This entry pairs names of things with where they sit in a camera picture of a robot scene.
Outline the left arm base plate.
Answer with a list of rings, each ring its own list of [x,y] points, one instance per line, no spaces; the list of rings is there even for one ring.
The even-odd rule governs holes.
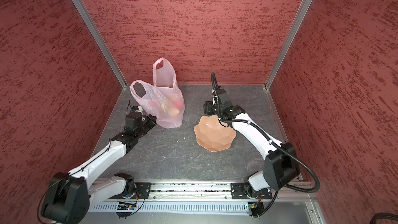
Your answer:
[[[123,193],[122,197],[124,199],[148,199],[152,183],[135,183],[127,191]]]

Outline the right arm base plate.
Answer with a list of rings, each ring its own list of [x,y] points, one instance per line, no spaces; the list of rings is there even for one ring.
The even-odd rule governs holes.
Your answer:
[[[254,190],[249,183],[231,183],[231,196],[232,199],[251,199],[251,200],[270,200],[272,199],[272,193],[267,188],[262,190]]]

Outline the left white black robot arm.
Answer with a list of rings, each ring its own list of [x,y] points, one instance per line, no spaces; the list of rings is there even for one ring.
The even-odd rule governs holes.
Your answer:
[[[100,175],[129,153],[156,125],[155,116],[144,115],[140,110],[128,113],[124,130],[101,151],[69,172],[53,176],[42,198],[38,218],[58,224],[78,224],[90,209],[114,196],[137,202],[140,191],[133,176],[117,173],[101,179]]]

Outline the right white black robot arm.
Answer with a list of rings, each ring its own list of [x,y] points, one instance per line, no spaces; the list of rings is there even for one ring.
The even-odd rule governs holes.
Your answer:
[[[266,133],[243,108],[232,104],[225,90],[212,91],[212,101],[205,102],[204,113],[217,116],[222,126],[242,134],[264,159],[263,169],[245,180],[244,193],[249,198],[257,197],[264,189],[279,191],[299,176],[299,164],[291,158],[296,156],[293,145]]]

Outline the pink plastic bag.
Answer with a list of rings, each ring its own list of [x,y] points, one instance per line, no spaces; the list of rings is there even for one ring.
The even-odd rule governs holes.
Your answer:
[[[153,64],[152,75],[153,84],[142,80],[132,82],[131,95],[147,114],[156,116],[157,125],[166,129],[181,126],[185,103],[172,64],[165,58],[158,59]],[[167,114],[167,108],[171,106],[180,109],[178,116]]]

